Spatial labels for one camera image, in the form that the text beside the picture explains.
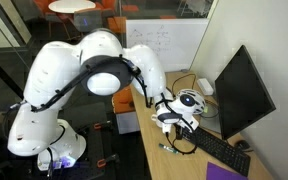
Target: floor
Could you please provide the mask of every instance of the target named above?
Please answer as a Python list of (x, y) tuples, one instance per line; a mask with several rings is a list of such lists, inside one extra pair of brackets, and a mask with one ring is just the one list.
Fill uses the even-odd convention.
[[(122, 0), (121, 3), (122, 5), (137, 5), (139, 8), (138, 12), (122, 11), (121, 14), (127, 16), (128, 19), (155, 19), (160, 18), (161, 15), (173, 16), (176, 18), (199, 18), (198, 14), (192, 13), (184, 13), (183, 16), (181, 16), (181, 12), (177, 10), (179, 5), (178, 0)], [(45, 21), (35, 20), (27, 22), (27, 25), (33, 36), (28, 50), (18, 49), (14, 51), (14, 49), (10, 49), (7, 51), (0, 51), (0, 66), (21, 89), (24, 89), (29, 69), (38, 51), (44, 44), (53, 40), (66, 41), (71, 44), (78, 42), (67, 41), (67, 36), (61, 24), (55, 23), (52, 25), (51, 38), (48, 36), (48, 24)], [(68, 29), (72, 36), (79, 34), (72, 25), (69, 25)], [(105, 103), (107, 118), (112, 120), (115, 127), (111, 132), (111, 148), (113, 152), (120, 155), (121, 162), (114, 167), (116, 178), (113, 179), (151, 179), (141, 134), (140, 132), (135, 132), (119, 135), (116, 128), (116, 117), (113, 113), (111, 104), (111, 96), (91, 96), (81, 88), (77, 88), (65, 107), (74, 107), (81, 103), (85, 97), (88, 98), (88, 103)], [(0, 79), (0, 112), (6, 111), (10, 105), (19, 102), (20, 100), (21, 99)]]

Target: paper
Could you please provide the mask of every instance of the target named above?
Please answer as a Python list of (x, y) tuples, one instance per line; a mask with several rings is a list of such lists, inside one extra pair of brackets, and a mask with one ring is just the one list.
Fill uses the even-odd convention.
[(207, 164), (206, 180), (247, 180), (247, 179), (248, 179), (247, 177), (223, 169), (213, 163), (208, 162)]

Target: black monitor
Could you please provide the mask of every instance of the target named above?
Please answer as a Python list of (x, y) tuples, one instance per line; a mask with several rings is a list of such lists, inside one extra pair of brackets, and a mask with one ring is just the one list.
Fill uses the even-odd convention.
[(215, 80), (215, 89), (224, 140), (276, 109), (244, 45)]

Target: black keyboard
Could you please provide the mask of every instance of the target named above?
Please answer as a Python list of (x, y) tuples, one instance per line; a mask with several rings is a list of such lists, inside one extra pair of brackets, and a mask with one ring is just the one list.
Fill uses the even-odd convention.
[(184, 139), (194, 145), (196, 144), (197, 147), (247, 177), (251, 162), (250, 156), (200, 127), (194, 133), (190, 133), (188, 129), (183, 129), (182, 135)]

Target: wooden desk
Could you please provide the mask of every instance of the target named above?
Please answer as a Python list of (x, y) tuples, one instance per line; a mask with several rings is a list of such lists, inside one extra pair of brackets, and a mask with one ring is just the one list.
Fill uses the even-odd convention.
[(72, 14), (75, 11), (79, 11), (82, 9), (95, 8), (95, 3), (86, 0), (72, 0), (72, 1), (63, 0), (52, 2), (51, 4), (48, 5), (48, 8), (57, 13)]
[[(179, 77), (188, 75), (190, 73), (166, 73), (167, 87), (172, 88), (173, 82)], [(191, 88), (194, 80), (194, 76), (188, 76), (179, 80), (174, 85), (174, 92), (178, 92), (180, 89)], [(194, 89), (200, 90), (196, 83), (194, 83)], [(153, 180), (170, 180), (170, 179), (206, 179), (207, 163), (212, 162), (220, 167), (235, 172), (219, 160), (208, 155), (201, 149), (197, 149), (195, 154), (182, 155), (173, 154), (162, 148), (158, 147), (158, 143), (170, 146), (162, 130), (156, 126), (155, 122), (151, 120), (151, 115), (156, 113), (154, 106), (151, 109), (146, 108), (144, 97), (140, 95), (134, 87), (132, 87), (132, 96), (136, 108), (136, 113), (140, 125), (142, 139), (145, 147), (145, 152)], [(214, 101), (211, 97), (205, 97), (210, 101)], [(170, 134), (170, 139), (173, 139), (175, 135), (174, 129)], [(237, 140), (242, 139), (238, 134), (229, 139), (230, 144), (234, 144)], [(191, 150), (191, 145), (186, 140), (176, 141), (176, 146), (181, 150)], [(251, 156), (251, 166), (249, 171), (249, 179), (273, 179), (270, 173), (263, 166), (254, 152), (247, 153)]]

